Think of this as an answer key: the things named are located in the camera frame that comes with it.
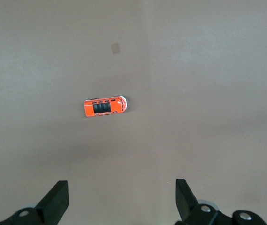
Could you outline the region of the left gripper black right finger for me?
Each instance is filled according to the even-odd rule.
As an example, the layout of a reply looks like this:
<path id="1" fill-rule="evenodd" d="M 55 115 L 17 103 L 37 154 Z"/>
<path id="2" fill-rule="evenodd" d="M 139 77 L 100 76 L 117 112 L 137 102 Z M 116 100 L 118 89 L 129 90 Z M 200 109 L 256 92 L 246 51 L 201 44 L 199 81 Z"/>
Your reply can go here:
<path id="1" fill-rule="evenodd" d="M 229 217 L 208 203 L 199 203 L 185 179 L 176 179 L 175 199 L 181 218 L 175 225 L 267 225 L 251 211 L 237 210 Z"/>

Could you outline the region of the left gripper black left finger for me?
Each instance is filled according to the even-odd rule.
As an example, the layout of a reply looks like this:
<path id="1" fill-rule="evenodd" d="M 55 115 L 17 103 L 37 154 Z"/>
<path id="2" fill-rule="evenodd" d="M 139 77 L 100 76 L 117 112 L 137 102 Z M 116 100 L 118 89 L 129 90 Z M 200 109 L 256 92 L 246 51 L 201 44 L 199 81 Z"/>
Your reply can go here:
<path id="1" fill-rule="evenodd" d="M 68 206 L 68 182 L 58 181 L 35 207 L 17 211 L 0 225 L 58 225 Z"/>

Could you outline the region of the orange toy bus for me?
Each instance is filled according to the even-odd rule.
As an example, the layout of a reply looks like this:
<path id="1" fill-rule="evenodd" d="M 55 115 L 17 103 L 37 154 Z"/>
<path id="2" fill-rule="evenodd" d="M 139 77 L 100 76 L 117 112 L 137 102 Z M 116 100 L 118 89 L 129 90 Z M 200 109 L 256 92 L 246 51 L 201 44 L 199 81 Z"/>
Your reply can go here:
<path id="1" fill-rule="evenodd" d="M 88 99 L 84 102 L 86 117 L 120 114 L 127 109 L 127 99 L 124 96 Z"/>

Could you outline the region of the brown tape patch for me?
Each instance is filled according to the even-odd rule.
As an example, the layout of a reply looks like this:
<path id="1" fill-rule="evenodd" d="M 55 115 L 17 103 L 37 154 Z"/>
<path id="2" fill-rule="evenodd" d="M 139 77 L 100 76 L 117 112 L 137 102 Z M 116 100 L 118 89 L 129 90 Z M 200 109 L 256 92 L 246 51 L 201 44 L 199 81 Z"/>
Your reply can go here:
<path id="1" fill-rule="evenodd" d="M 113 54 L 118 54 L 121 52 L 119 43 L 113 43 L 110 46 Z"/>

